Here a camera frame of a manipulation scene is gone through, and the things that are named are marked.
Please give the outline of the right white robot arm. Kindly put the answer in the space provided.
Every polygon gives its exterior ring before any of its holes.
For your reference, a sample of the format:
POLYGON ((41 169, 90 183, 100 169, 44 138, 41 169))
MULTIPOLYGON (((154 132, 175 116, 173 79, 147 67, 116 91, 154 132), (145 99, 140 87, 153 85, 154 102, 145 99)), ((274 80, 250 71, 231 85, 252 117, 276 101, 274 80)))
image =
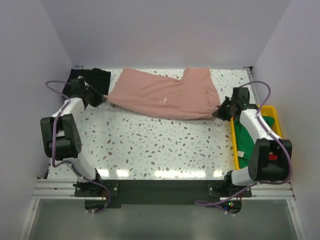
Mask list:
POLYGON ((235 196, 241 186, 256 183, 282 185, 290 180, 292 143, 283 140, 268 126, 261 108, 250 103, 247 87, 233 88, 232 96, 225 98, 213 116, 228 122, 237 119, 254 143, 248 166, 231 171, 228 181, 223 183, 222 189, 227 196, 235 196))

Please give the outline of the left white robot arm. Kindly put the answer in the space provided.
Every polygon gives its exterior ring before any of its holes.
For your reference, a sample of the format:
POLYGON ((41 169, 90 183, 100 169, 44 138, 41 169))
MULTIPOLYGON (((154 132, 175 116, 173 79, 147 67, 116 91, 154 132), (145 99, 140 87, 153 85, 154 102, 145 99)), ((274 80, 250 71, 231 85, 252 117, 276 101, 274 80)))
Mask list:
POLYGON ((67 83, 70 96, 62 93, 63 105, 56 113, 40 120, 44 152, 51 159, 51 166, 67 166, 76 175, 79 184, 86 184, 86 191, 99 196, 104 190, 100 175, 82 153, 82 140, 77 120, 88 106, 97 108, 106 101, 83 77, 67 83))

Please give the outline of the pink printed t-shirt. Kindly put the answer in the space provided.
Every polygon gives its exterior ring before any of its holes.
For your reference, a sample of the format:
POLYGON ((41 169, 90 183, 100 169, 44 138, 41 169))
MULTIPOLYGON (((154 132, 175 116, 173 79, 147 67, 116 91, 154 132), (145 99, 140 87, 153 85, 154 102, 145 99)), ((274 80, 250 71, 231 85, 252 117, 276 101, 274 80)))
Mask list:
POLYGON ((134 113, 171 120, 211 118, 221 104, 210 70, 194 67, 181 79, 126 67, 106 98, 134 113))

